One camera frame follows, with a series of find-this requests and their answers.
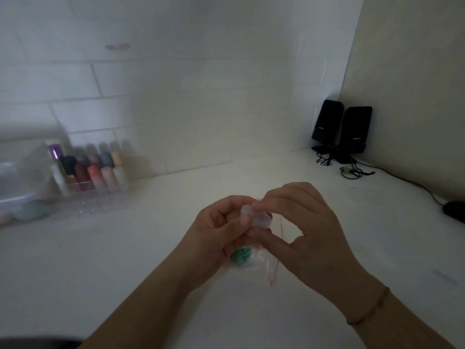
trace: table surface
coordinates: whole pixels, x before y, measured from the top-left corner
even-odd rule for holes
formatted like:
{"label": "table surface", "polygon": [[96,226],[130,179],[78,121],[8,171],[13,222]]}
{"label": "table surface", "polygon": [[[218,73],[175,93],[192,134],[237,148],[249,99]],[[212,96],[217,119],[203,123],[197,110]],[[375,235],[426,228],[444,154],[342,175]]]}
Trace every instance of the table surface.
{"label": "table surface", "polygon": [[[0,336],[89,336],[174,248],[198,211],[230,194],[261,198],[308,181],[353,252],[419,317],[465,348],[465,225],[382,171],[359,180],[310,150],[139,180],[131,208],[0,230]],[[298,229],[283,221],[284,239]],[[328,301],[282,266],[275,287],[223,272],[193,293],[170,348],[362,348]]]}

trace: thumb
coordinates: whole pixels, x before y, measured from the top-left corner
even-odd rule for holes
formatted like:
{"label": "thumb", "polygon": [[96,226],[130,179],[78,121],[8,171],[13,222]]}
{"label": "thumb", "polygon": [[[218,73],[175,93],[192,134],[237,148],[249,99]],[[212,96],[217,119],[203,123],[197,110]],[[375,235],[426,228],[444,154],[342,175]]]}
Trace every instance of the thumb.
{"label": "thumb", "polygon": [[227,244],[244,234],[250,229],[251,225],[252,217],[246,214],[241,215],[219,228],[221,239]]}
{"label": "thumb", "polygon": [[286,263],[293,251],[293,248],[287,242],[271,233],[270,230],[253,228],[249,230],[247,235],[258,241],[283,264]]}

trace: green clay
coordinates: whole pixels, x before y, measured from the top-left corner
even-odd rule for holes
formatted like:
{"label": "green clay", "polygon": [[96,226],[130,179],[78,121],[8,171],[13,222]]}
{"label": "green clay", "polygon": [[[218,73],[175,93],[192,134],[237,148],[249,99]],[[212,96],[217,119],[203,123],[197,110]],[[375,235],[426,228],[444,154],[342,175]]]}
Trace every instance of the green clay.
{"label": "green clay", "polygon": [[231,255],[231,261],[238,267],[246,263],[252,255],[251,247],[241,247]]}

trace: hand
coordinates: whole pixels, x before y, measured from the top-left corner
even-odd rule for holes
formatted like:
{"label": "hand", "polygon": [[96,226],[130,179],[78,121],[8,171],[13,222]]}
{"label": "hand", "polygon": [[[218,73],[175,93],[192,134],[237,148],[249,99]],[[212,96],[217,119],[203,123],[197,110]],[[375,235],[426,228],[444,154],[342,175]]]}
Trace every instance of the hand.
{"label": "hand", "polygon": [[351,282],[365,280],[366,272],[353,255],[337,216],[310,183],[295,182],[268,191],[252,208],[281,214],[302,231],[290,244],[259,229],[248,234],[336,306]]}
{"label": "hand", "polygon": [[229,259],[232,253],[257,242],[244,235],[252,218],[240,215],[243,205],[256,199],[247,196],[229,196],[204,208],[180,243],[167,257],[182,277],[183,284],[192,291],[210,279]]}

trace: person's left hand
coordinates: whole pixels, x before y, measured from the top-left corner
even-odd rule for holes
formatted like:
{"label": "person's left hand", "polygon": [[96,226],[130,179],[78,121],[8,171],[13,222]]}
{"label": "person's left hand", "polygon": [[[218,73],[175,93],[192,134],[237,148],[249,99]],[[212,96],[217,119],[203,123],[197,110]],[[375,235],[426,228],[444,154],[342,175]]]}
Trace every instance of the person's left hand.
{"label": "person's left hand", "polygon": [[210,279],[235,250],[257,245],[257,241],[245,234],[251,228],[252,218],[240,215],[243,205],[255,201],[247,196],[229,196],[204,208],[197,215],[166,259],[175,268],[173,274],[182,277],[183,285],[189,291]]}

